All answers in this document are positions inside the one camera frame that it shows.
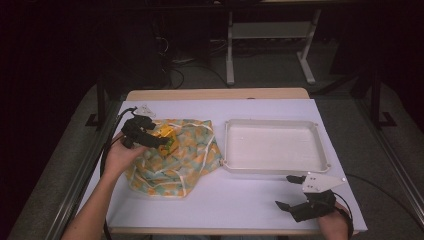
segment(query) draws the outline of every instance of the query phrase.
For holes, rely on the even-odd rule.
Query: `white metal stand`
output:
[[[233,66],[233,39],[251,38],[305,38],[306,44],[302,51],[297,53],[299,63],[309,84],[315,84],[315,78],[306,60],[309,48],[314,38],[315,30],[321,10],[314,13],[312,21],[304,22],[262,22],[262,23],[233,23],[233,13],[229,13],[228,20],[228,52],[226,59],[227,84],[234,85]]]

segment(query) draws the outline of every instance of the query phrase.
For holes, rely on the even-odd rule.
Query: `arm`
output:
[[[347,212],[346,208],[338,202],[336,202],[336,207]],[[318,225],[326,240],[348,239],[346,219],[338,211],[319,217]]]
[[[68,225],[62,239],[100,239],[113,189],[119,176],[131,166],[134,159],[147,148],[127,149],[120,140],[110,148],[105,170],[89,199]]]

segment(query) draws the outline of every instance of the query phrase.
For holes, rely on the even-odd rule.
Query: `white tray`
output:
[[[317,128],[310,121],[229,120],[223,165],[235,173],[326,172],[330,164]]]

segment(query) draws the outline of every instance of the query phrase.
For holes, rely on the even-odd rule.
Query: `orange patterned cloth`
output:
[[[151,148],[138,157],[125,175],[131,189],[151,196],[185,197],[199,178],[220,166],[221,152],[211,121],[191,119],[155,120],[176,132],[179,147],[167,157]]]

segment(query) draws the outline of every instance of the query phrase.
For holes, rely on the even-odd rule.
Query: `white tabletop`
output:
[[[230,119],[307,120],[318,124],[330,170],[327,175],[345,177],[314,100],[173,100],[125,101],[120,112],[146,104],[155,119],[212,120],[218,146],[224,154],[225,123]],[[118,131],[127,113],[118,126]],[[97,166],[85,192],[85,203],[99,180]],[[367,230],[349,184],[332,189],[340,194],[353,212],[355,231]],[[224,168],[200,178],[185,198],[150,197],[134,192],[124,176],[119,179],[107,215],[111,232],[167,234],[275,234],[318,233],[316,220],[297,223],[282,212],[275,201],[290,205],[305,202],[301,185],[281,175],[234,174]]]

